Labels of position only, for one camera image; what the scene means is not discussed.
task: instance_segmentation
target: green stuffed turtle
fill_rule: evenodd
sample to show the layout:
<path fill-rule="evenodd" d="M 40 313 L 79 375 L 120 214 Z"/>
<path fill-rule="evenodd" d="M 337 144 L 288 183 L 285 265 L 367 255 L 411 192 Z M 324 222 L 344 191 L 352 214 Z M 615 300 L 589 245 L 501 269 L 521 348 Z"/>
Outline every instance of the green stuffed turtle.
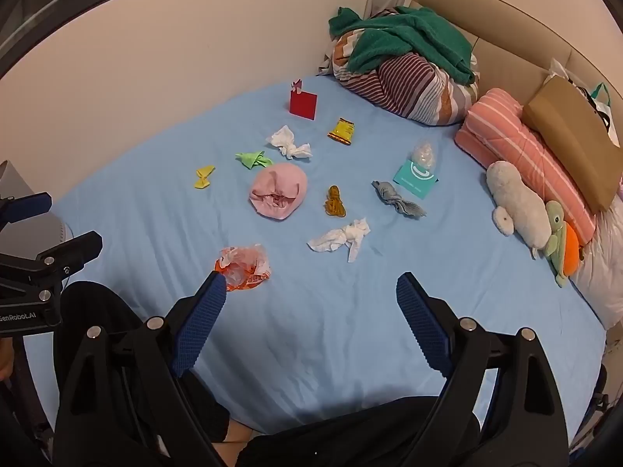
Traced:
<path fill-rule="evenodd" d="M 577 270 L 580 262 L 580 244 L 575 230 L 564 220 L 563 207 L 555 200 L 545 204 L 552 235 L 544 252 L 556 271 L 556 282 L 562 288 L 567 277 Z"/>

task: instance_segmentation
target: striped pillow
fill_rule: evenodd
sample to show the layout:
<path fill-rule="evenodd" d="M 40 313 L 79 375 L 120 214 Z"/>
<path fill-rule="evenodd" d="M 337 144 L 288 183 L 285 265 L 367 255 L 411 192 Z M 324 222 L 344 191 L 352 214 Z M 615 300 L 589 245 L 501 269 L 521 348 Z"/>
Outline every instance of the striped pillow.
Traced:
<path fill-rule="evenodd" d="M 496 160 L 515 165 L 526 186 L 543 201 L 560 202 L 583 246 L 593 238 L 595 216 L 541 135 L 520 121 L 521 110 L 509 93 L 493 88 L 469 109 L 454 141 L 485 168 Z"/>
<path fill-rule="evenodd" d="M 478 66 L 472 55 L 476 82 L 460 86 L 441 68 L 416 53 L 388 59 L 365 74 L 346 72 L 336 78 L 348 90 L 382 109 L 429 126 L 465 119 L 478 97 Z"/>

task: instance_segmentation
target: bed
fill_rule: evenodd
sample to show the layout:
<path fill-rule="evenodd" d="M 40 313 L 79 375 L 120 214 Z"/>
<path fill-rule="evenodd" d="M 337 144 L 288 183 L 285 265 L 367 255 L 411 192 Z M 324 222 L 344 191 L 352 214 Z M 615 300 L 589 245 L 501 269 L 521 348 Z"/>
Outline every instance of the bed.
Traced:
<path fill-rule="evenodd" d="M 288 84 L 247 93 L 142 143 L 56 202 L 54 212 L 74 235 L 96 230 L 104 239 L 99 258 L 74 279 L 109 286 L 147 318 L 192 295 L 221 248 L 263 244 L 270 279 L 228 294 L 195 371 L 233 418 L 274 433 L 440 392 L 443 378 L 428 367 L 396 305 L 396 280 L 411 271 L 459 317 L 498 332 L 537 332 L 571 439 L 593 393 L 604 329 L 572 286 L 557 286 L 545 260 L 533 261 L 518 237 L 497 231 L 484 170 L 453 142 L 458 126 L 399 118 L 328 77 L 303 86 L 319 95 L 315 121 L 289 114 Z M 355 124 L 352 146 L 326 136 L 338 118 Z M 258 168 L 247 170 L 234 155 L 263 150 L 285 161 L 266 143 L 284 124 L 297 145 L 310 143 L 313 157 L 295 160 L 309 181 L 303 204 L 275 221 L 247 198 Z M 383 204 L 371 182 L 391 181 L 418 139 L 438 148 L 439 182 L 419 201 L 428 215 L 415 220 Z M 206 165 L 216 166 L 211 185 L 197 190 L 195 170 Z M 345 219 L 324 211 L 332 184 L 340 187 Z M 315 253 L 306 246 L 363 217 L 371 233 L 356 262 L 347 263 L 346 248 Z M 25 341 L 53 423 L 51 336 Z M 487 374 L 475 408 L 481 420 L 494 379 Z"/>

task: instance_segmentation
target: green cloth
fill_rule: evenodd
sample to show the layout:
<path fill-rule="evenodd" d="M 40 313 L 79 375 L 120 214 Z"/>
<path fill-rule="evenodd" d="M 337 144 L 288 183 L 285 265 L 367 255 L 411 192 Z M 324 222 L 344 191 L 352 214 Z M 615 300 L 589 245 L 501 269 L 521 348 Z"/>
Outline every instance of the green cloth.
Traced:
<path fill-rule="evenodd" d="M 472 46 L 463 34 L 434 10 L 396 7 L 395 15 L 360 19 L 351 9 L 340 7 L 329 19 L 332 37 L 366 28 L 348 60 L 348 71 L 366 73 L 390 56 L 417 52 L 443 68 L 457 83 L 474 82 L 470 69 Z"/>
<path fill-rule="evenodd" d="M 241 161 L 241 163 L 247 167 L 249 170 L 252 169 L 256 165 L 261 165 L 263 167 L 269 167 L 273 164 L 270 158 L 264 156 L 264 151 L 258 152 L 239 152 L 236 154 L 236 158 Z"/>

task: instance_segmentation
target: pink cloth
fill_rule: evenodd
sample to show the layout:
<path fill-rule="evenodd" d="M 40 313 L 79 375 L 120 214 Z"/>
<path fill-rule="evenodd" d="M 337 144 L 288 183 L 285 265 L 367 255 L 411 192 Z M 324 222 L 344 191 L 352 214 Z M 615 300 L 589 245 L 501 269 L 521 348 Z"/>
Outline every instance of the pink cloth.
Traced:
<path fill-rule="evenodd" d="M 292 163 L 277 163 L 261 170 L 248 199 L 262 216 L 286 219 L 301 205 L 307 193 L 307 176 Z"/>

